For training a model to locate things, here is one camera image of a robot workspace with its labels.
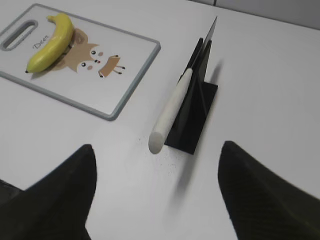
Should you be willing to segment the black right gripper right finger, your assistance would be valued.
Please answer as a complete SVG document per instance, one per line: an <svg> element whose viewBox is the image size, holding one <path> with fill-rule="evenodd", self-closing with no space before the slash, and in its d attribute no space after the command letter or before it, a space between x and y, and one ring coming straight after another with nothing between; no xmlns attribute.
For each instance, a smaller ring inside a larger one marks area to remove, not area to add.
<svg viewBox="0 0 320 240"><path fill-rule="evenodd" d="M318 240L320 200L225 141L218 184L239 240Z"/></svg>

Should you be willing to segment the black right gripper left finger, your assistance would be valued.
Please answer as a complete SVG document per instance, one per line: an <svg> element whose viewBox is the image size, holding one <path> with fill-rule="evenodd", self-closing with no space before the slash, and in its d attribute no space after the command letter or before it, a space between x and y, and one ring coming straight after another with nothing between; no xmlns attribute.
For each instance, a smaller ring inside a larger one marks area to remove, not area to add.
<svg viewBox="0 0 320 240"><path fill-rule="evenodd" d="M89 240L86 221L97 186L93 147L84 144L22 190L0 182L2 240Z"/></svg>

